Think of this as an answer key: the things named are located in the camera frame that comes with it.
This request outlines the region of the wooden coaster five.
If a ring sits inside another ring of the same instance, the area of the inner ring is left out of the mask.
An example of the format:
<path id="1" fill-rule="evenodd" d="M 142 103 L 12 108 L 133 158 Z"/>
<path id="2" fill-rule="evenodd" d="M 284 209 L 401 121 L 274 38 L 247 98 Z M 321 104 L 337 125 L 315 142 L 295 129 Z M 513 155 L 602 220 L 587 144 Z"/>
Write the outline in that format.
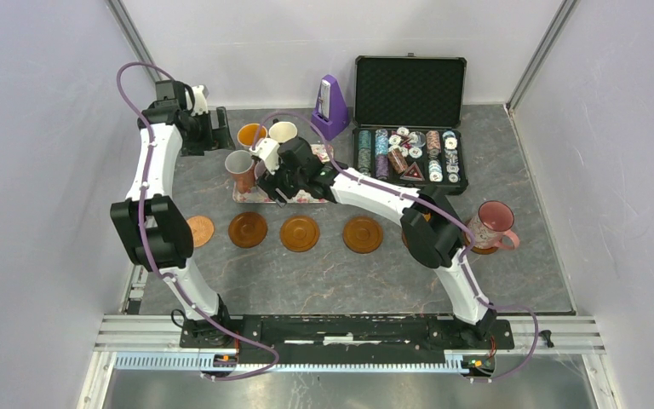
<path id="1" fill-rule="evenodd" d="M 476 243 L 472 246 L 472 252 L 488 255 L 498 251 L 496 243 L 502 237 L 500 232 L 487 227 L 476 216 L 468 222 L 467 227 L 476 239 Z"/>

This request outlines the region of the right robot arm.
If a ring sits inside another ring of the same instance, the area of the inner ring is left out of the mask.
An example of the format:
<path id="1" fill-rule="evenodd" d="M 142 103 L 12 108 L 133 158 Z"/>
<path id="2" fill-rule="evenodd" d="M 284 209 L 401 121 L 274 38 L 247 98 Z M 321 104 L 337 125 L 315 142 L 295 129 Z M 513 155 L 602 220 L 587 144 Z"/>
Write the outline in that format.
<path id="1" fill-rule="evenodd" d="M 388 219 L 401 227 L 410 255 L 431 268 L 447 292 L 457 334 L 469 348 L 478 348 L 492 335 L 494 306 L 480 290 L 469 266 L 462 238 L 467 227 L 436 186 L 399 187 L 339 163 L 322 161 L 301 137 L 284 143 L 259 140 L 249 153 L 264 167 L 256 184 L 269 199 L 286 205 L 300 191 L 316 199 L 351 205 Z"/>

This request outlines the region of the floral tray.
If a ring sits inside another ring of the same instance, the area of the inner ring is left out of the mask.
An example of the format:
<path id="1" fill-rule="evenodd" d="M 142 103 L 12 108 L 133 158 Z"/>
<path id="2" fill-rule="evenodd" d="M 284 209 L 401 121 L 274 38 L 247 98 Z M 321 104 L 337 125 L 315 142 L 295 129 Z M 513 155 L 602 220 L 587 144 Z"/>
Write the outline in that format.
<path id="1" fill-rule="evenodd" d="M 329 153 L 334 153 L 334 148 L 331 145 L 312 144 L 311 149 L 322 163 L 327 163 L 329 161 Z M 274 204 L 274 201 L 269 199 L 267 194 L 259 187 L 252 187 L 247 193 L 240 193 L 237 187 L 234 187 L 232 199 L 236 203 Z M 299 191 L 292 199 L 287 200 L 288 204 L 323 204 L 325 202 L 325 199 L 315 199 L 303 190 Z"/>

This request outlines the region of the wooden coaster three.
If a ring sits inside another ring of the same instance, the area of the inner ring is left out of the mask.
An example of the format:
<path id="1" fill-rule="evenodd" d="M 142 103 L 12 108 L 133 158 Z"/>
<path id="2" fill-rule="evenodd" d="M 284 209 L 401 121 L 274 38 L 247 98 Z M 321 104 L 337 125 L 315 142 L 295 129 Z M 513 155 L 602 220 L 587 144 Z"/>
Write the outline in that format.
<path id="1" fill-rule="evenodd" d="M 283 246 L 293 252 L 311 250 L 320 237 L 318 224 L 310 216 L 292 216 L 284 221 L 279 238 Z"/>

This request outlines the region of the wooden coaster four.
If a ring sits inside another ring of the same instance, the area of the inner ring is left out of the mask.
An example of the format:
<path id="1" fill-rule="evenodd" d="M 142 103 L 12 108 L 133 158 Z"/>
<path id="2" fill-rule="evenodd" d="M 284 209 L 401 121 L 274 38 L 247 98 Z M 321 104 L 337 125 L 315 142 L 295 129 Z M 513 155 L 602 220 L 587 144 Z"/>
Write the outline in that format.
<path id="1" fill-rule="evenodd" d="M 381 225 L 373 218 L 355 216 L 344 226 L 342 238 L 347 248 L 359 254 L 377 250 L 383 241 Z"/>

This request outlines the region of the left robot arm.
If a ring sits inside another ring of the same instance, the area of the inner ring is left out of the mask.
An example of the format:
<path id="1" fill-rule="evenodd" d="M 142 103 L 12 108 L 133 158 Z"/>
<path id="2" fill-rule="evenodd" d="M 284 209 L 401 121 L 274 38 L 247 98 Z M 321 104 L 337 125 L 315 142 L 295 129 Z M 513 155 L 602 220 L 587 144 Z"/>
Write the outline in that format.
<path id="1" fill-rule="evenodd" d="M 219 348 L 232 340 L 233 324 L 198 270 L 192 230 L 171 198 L 183 152 L 193 148 L 202 155 L 234 147 L 225 108 L 218 108 L 219 126 L 213 128 L 207 94 L 203 85 L 157 84 L 157 99 L 137 120 L 141 151 L 135 180 L 125 199 L 112 204 L 110 217 L 130 261 L 155 274 L 176 296 L 182 332 Z"/>

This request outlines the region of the wooden coaster one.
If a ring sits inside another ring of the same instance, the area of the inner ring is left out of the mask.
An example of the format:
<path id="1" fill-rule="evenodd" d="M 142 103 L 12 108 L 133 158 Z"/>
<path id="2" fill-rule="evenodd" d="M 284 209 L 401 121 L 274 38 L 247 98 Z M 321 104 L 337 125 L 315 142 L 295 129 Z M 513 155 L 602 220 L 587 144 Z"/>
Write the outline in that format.
<path id="1" fill-rule="evenodd" d="M 240 213 L 230 222 L 228 236 L 237 247 L 255 247 L 267 236 L 267 221 L 264 216 L 256 212 Z"/>

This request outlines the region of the woven rattan coaster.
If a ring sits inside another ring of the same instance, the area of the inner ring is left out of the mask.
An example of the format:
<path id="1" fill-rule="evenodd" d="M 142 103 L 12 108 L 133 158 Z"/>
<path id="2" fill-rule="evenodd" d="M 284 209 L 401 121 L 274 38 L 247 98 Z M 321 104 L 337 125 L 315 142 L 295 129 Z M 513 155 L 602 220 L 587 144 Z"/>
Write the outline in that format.
<path id="1" fill-rule="evenodd" d="M 207 244 L 215 233 L 215 225 L 207 216 L 192 216 L 186 220 L 192 231 L 192 240 L 195 248 Z"/>

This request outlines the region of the pink mug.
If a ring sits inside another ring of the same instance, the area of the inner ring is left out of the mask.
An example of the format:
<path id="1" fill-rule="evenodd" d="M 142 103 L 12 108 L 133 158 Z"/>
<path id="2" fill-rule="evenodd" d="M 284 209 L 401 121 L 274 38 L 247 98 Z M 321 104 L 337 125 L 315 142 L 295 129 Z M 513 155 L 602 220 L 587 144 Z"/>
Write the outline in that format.
<path id="1" fill-rule="evenodd" d="M 509 206 L 497 200 L 485 201 L 477 209 L 473 217 L 475 216 L 487 227 L 502 234 L 502 237 L 496 243 L 498 250 L 513 251 L 519 247 L 520 239 L 513 231 L 515 216 Z M 468 235 L 466 235 L 466 238 L 468 245 L 473 246 L 476 243 L 476 239 L 470 239 Z"/>

